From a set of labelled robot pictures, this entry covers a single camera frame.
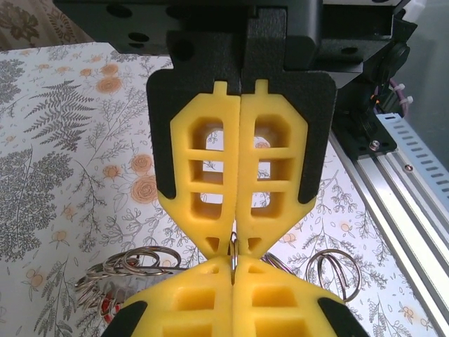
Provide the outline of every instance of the yellow foam tab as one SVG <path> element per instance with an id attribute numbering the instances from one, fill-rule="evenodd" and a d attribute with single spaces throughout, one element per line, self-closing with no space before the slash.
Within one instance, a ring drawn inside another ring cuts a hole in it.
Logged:
<path id="1" fill-rule="evenodd" d="M 266 139 L 270 148 L 255 148 L 255 136 Z M 239 140 L 239 251 L 260 258 L 314 206 L 315 199 L 298 201 L 307 122 L 282 95 L 268 93 L 267 80 L 258 80 L 254 94 L 241 96 Z M 269 162 L 269 178 L 258 178 L 260 162 Z M 252 205 L 257 192 L 269 193 L 266 207 Z"/>
<path id="2" fill-rule="evenodd" d="M 336 337 L 318 304 L 336 295 L 260 260 L 239 256 L 233 337 Z"/>
<path id="3" fill-rule="evenodd" d="M 219 257 L 137 293 L 123 308 L 147 308 L 130 337 L 231 337 L 229 278 L 229 259 Z"/>
<path id="4" fill-rule="evenodd" d="M 200 93 L 170 123 L 176 198 L 159 193 L 162 207 L 206 258 L 227 254 L 237 195 L 241 99 L 227 95 L 227 83 L 215 82 L 213 93 Z M 207 150 L 210 133 L 223 130 L 223 151 Z M 205 161 L 223 172 L 205 171 Z M 222 199 L 210 203 L 207 194 Z"/>

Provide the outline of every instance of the tablecloth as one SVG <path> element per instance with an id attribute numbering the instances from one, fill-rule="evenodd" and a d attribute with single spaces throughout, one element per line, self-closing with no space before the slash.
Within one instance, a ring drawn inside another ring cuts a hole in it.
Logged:
<path id="1" fill-rule="evenodd" d="M 157 201 L 145 83 L 164 67 L 168 58 L 109 44 L 0 54 L 0 336 L 99 336 L 74 283 L 114 253 L 162 245 L 182 266 L 204 261 Z M 371 336 L 436 335 L 331 145 L 313 211 L 271 252 L 304 277 L 326 248 L 357 261 L 362 291 L 348 306 Z M 353 286 L 354 268 L 345 271 Z M 336 290 L 329 271 L 325 286 Z"/>

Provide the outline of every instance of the screw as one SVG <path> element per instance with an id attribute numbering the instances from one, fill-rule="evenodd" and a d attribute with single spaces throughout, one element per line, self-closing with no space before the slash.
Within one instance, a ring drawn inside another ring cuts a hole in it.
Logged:
<path id="1" fill-rule="evenodd" d="M 372 151 L 377 151 L 377 150 L 379 150 L 379 147 L 380 147 L 380 143 L 379 143 L 377 140 L 373 140 L 373 141 L 371 142 L 371 144 L 370 144 L 370 149 L 371 149 Z"/>

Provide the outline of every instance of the fern leaf print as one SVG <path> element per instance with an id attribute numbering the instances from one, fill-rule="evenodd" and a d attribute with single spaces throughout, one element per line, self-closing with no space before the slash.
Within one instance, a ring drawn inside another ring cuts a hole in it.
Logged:
<path id="1" fill-rule="evenodd" d="M 72 83 L 73 80 L 56 86 L 46 86 L 46 93 L 32 97 L 44 101 L 36 105 L 25 117 L 40 114 L 25 132 L 35 132 L 33 139 L 41 139 L 41 144 L 53 143 L 61 150 L 75 152 L 81 135 L 86 132 L 85 126 L 92 118 L 86 113 L 95 108 L 86 104 L 94 99 L 81 95 L 77 91 L 80 86 Z"/>

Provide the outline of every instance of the screw hole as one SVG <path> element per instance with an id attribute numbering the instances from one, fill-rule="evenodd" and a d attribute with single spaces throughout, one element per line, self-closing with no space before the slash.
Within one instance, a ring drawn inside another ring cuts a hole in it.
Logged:
<path id="1" fill-rule="evenodd" d="M 353 55 L 358 52 L 357 47 L 346 47 L 342 49 L 342 54 L 344 55 Z"/>
<path id="2" fill-rule="evenodd" d="M 129 45 L 136 49 L 142 49 L 145 46 L 144 44 L 135 44 L 135 43 L 130 43 Z"/>
<path id="3" fill-rule="evenodd" d="M 106 7 L 106 11 L 112 16 L 121 19 L 130 18 L 131 16 L 133 16 L 133 12 L 122 5 L 108 5 Z"/>
<path id="4" fill-rule="evenodd" d="M 170 6 L 166 9 L 166 14 L 175 20 L 185 20 L 190 16 L 190 10 L 186 6 Z"/>
<path id="5" fill-rule="evenodd" d="M 136 41 L 136 42 L 147 42 L 147 41 L 149 41 L 149 37 L 147 35 L 145 35 L 145 34 L 142 34 L 142 33 L 135 33 L 135 32 L 134 33 L 129 33 L 128 37 L 131 40 Z"/>
<path id="6" fill-rule="evenodd" d="M 195 55 L 195 47 L 188 40 L 179 40 L 174 45 L 172 52 L 179 61 L 188 61 Z"/>

